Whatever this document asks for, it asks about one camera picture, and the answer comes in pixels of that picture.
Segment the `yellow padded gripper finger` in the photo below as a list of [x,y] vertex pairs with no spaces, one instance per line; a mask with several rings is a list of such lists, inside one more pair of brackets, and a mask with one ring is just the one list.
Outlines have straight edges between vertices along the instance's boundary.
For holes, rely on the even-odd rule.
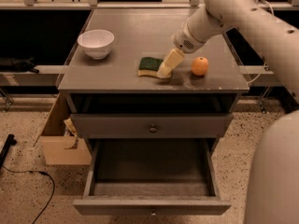
[[168,78],[172,71],[185,59],[185,54],[181,49],[171,49],[165,56],[157,71],[158,78]]

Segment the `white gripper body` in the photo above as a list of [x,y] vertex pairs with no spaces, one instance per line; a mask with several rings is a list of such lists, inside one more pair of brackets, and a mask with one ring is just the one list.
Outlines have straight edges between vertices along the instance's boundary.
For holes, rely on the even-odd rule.
[[204,42],[197,41],[189,32],[187,23],[184,22],[181,27],[172,35],[173,44],[184,53],[195,53],[205,45]]

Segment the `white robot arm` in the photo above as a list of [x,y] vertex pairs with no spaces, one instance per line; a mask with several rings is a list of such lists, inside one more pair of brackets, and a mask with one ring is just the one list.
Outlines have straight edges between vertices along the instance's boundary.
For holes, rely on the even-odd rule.
[[[263,10],[257,0],[204,0],[174,34],[179,52],[159,67],[165,78],[208,39],[234,27],[270,66],[279,82],[299,96],[299,31]],[[244,224],[299,224],[299,111],[275,121],[256,147],[249,173]]]

